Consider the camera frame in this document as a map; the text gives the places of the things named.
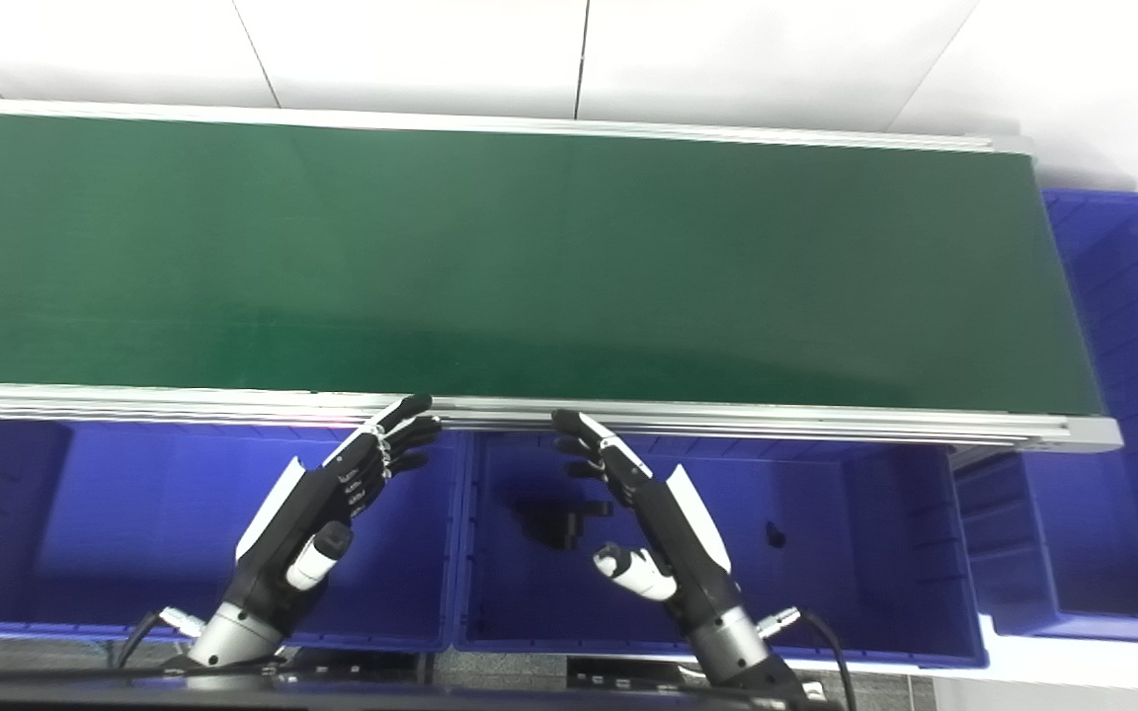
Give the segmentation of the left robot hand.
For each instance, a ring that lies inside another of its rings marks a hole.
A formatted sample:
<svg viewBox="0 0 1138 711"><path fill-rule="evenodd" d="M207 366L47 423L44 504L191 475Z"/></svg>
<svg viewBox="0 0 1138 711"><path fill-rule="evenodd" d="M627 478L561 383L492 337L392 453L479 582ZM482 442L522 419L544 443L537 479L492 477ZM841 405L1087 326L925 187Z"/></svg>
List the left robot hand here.
<svg viewBox="0 0 1138 711"><path fill-rule="evenodd" d="M426 448L443 430L431 405L424 392L402 397L366 419L318 468L292 460L289 482L277 485L236 546L236 572L222 601L244 620L256 618L284 638L292 635L325 584L303 592L289 582L289 568L308 543L324 539L325 527L352 534L353 518L365 513L394 477L428 463Z"/></svg>

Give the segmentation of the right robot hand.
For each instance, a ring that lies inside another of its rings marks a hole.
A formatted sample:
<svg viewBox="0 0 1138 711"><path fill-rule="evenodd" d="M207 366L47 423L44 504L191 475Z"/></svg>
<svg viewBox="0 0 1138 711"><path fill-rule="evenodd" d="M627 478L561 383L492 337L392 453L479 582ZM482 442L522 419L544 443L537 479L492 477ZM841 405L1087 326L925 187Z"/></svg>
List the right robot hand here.
<svg viewBox="0 0 1138 711"><path fill-rule="evenodd" d="M604 482L645 536L645 546L602 545L592 555L597 572L628 593L663 603L686 635L744 615L721 535L686 469L655 476L622 437L582 411L552 411L551 422L561 435L556 450L578 456L568 471Z"/></svg>

